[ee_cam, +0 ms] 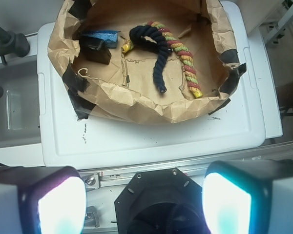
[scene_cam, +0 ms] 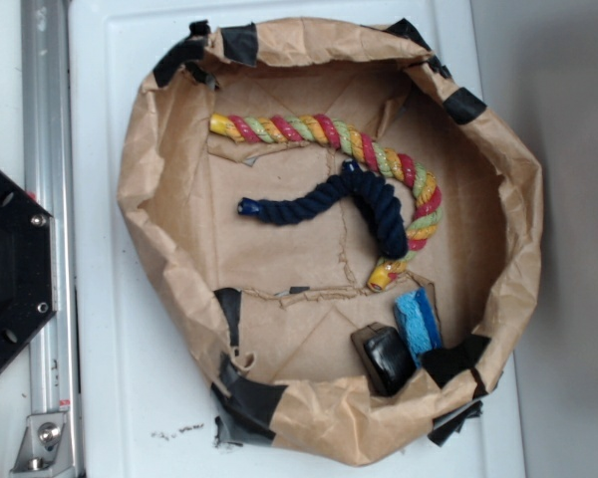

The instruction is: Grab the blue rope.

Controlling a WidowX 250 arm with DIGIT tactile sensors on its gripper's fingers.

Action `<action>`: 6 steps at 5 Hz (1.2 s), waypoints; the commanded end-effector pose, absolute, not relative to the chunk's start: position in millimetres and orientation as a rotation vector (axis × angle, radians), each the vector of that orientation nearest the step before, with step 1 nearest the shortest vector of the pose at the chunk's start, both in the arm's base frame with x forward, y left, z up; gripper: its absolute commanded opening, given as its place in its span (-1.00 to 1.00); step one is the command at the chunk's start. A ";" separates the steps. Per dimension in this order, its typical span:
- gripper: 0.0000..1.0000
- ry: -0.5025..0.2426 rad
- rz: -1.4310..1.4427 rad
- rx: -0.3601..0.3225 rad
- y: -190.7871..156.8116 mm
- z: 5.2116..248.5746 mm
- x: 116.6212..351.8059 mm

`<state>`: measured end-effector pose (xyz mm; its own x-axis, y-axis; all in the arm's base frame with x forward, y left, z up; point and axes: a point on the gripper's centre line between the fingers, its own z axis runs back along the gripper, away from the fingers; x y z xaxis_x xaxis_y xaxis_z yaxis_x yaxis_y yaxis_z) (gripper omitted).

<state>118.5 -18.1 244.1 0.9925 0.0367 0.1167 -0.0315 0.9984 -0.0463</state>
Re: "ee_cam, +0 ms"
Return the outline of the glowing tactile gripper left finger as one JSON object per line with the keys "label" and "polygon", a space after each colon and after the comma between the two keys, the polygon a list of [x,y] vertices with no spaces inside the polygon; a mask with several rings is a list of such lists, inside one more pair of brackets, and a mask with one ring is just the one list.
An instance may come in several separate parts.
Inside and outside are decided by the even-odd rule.
{"label": "glowing tactile gripper left finger", "polygon": [[0,234],[80,234],[86,189],[64,167],[0,167]]}

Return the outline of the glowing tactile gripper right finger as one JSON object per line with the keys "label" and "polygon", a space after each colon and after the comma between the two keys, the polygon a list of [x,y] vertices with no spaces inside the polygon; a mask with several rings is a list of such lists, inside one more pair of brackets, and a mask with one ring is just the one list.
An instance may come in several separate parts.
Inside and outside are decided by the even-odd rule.
{"label": "glowing tactile gripper right finger", "polygon": [[202,206],[213,234],[293,234],[293,159],[211,163]]}

